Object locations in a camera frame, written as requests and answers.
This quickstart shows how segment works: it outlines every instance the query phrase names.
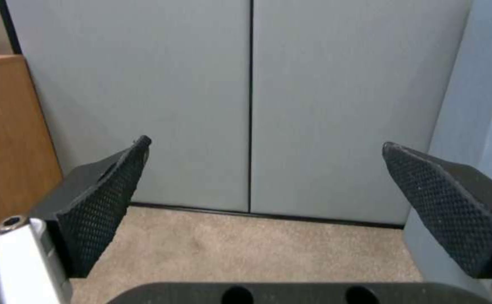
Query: gray cubicle wall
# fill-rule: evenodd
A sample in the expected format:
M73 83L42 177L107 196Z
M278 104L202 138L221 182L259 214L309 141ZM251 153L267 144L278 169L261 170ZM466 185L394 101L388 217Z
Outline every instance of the gray cubicle wall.
M404 223L381 146L427 151L469 0L259 0L252 211Z
M155 142L134 200L247 210L249 0L8 0L68 173Z

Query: diamond pattern rubber pad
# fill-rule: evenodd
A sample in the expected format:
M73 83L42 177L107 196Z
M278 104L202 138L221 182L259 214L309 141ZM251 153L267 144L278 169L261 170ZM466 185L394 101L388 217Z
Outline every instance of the diamond pattern rubber pad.
M393 143L383 146L383 158L449 256L471 277L492 278L492 211L443 169L448 162Z
M140 137L96 185L56 215L72 262L71 277L86 277L112 241L143 172L151 140Z

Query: beige carpet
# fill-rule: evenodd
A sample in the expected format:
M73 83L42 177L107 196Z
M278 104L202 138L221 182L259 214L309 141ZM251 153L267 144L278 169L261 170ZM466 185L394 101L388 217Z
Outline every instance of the beige carpet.
M402 231L130 207L73 303L161 281L419 281Z

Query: screw hole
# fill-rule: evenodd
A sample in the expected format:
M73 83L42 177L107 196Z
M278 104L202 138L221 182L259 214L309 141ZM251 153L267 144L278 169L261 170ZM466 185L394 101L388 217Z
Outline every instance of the screw hole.
M242 286L234 286L223 294L221 304L253 304L253 296Z
M9 219L6 219L4 221L4 226L8 227L11 225L15 225L16 223L20 222L20 217L18 216L11 216Z
M111 173L111 171L116 167L116 163L113 163L111 164L106 170L105 172L103 172L103 174L98 178L98 182L101 181L102 179L104 179L107 175L109 175L109 173Z
M379 304L377 296L363 286L349 287L345 293L345 300L348 304Z

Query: wooden desk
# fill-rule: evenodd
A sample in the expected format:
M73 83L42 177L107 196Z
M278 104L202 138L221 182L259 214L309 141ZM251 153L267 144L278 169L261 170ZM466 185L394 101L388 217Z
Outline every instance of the wooden desk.
M0 221L27 212L61 179L24 58L0 55Z

